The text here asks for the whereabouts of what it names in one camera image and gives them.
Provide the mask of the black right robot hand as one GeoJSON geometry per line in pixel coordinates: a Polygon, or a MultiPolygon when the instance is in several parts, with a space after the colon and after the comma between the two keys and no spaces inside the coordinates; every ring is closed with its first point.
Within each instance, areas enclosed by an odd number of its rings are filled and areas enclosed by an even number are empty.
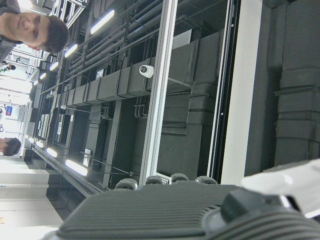
{"type": "Polygon", "coordinates": [[[317,240],[320,161],[280,165],[240,185],[200,176],[123,179],[84,200],[46,240],[317,240]]]}

